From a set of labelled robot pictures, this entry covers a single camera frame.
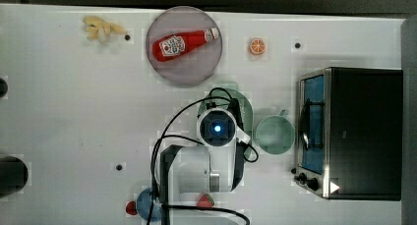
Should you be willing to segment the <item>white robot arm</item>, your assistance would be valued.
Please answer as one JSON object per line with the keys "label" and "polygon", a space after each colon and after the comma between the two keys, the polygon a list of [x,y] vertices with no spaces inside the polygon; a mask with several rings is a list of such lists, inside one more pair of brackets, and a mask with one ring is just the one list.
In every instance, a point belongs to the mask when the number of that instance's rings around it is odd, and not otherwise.
{"label": "white robot arm", "polygon": [[251,137],[243,130],[239,101],[212,107],[197,120],[195,146],[172,144],[158,160],[161,225],[238,225],[228,209],[186,205],[181,195],[229,193],[244,173],[244,152]]}

